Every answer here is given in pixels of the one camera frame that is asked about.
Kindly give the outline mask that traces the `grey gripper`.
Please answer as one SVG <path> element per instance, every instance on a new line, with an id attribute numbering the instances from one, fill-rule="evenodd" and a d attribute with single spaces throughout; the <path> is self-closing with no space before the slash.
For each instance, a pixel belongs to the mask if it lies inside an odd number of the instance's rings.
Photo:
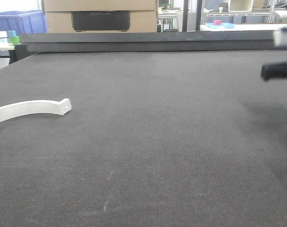
<path id="1" fill-rule="evenodd" d="M 273 42 L 276 47 L 287 48 L 287 26 L 282 26 L 273 31 Z M 264 81 L 287 79 L 287 61 L 263 64 L 260 77 Z"/>

